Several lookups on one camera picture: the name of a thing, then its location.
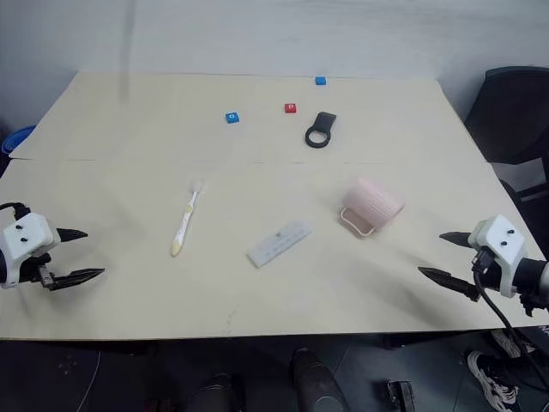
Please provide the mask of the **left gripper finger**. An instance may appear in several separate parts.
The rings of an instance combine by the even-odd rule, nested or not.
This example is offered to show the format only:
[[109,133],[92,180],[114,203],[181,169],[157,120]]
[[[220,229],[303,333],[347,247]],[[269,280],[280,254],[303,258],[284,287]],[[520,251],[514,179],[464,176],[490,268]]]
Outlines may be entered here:
[[52,284],[51,291],[71,288],[83,284],[84,282],[94,279],[96,276],[105,272],[105,268],[90,268],[84,270],[75,270],[66,276],[55,277],[51,276]]
[[59,228],[57,233],[61,243],[86,238],[88,236],[88,234],[83,231],[67,228]]

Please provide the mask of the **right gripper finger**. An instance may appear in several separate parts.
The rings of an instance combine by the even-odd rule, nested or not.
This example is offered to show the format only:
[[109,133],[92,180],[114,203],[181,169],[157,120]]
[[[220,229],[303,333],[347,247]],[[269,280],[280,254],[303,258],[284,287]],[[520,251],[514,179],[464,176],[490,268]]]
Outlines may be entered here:
[[439,286],[447,288],[459,294],[463,294],[470,300],[479,299],[479,291],[475,285],[462,279],[453,277],[449,272],[435,268],[418,267],[418,270]]
[[462,247],[471,247],[468,241],[469,236],[470,236],[470,233],[465,233],[465,232],[447,232],[447,233],[441,233],[439,235],[439,238],[444,239],[454,245],[458,245]]

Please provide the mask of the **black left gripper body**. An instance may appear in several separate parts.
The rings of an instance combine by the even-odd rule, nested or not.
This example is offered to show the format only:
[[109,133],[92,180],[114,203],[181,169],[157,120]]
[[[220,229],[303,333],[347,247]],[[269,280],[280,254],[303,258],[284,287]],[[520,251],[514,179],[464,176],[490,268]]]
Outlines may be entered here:
[[51,291],[60,289],[60,284],[46,265],[51,261],[50,250],[61,243],[56,228],[51,230],[51,236],[36,245],[22,262],[19,268],[19,283],[40,283]]

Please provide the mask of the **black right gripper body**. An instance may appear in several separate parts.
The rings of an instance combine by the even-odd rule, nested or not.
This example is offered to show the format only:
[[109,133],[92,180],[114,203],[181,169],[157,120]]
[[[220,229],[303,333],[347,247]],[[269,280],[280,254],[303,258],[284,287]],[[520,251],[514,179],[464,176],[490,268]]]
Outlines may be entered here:
[[468,298],[478,301],[481,289],[500,290],[501,268],[495,262],[495,254],[488,247],[481,247],[472,261],[473,285],[469,288]]

